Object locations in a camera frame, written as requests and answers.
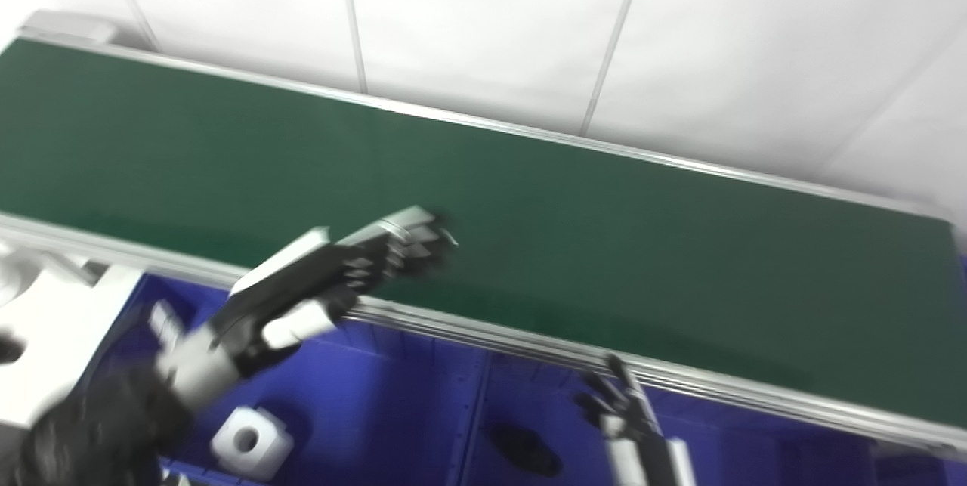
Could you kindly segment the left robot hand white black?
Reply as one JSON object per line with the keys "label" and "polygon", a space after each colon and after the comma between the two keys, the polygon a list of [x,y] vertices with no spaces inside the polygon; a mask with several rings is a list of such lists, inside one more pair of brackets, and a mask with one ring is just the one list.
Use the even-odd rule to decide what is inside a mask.
{"label": "left robot hand white black", "polygon": [[233,290],[227,302],[207,322],[215,348],[227,352],[242,378],[279,364],[296,351],[304,336],[277,335],[275,320],[298,305],[320,302],[326,324],[312,328],[308,338],[331,330],[360,296],[400,277],[421,276],[442,265],[456,247],[441,216],[411,206],[380,218],[334,243],[304,252],[244,289]]}

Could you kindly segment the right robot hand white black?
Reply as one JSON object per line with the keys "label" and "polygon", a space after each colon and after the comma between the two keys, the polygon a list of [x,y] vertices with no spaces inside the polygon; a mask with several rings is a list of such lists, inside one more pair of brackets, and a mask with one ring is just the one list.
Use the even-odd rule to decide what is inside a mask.
{"label": "right robot hand white black", "polygon": [[600,431],[615,485],[695,485],[687,442],[664,434],[642,384],[609,353],[613,379],[582,372],[586,391],[574,397],[584,420]]}

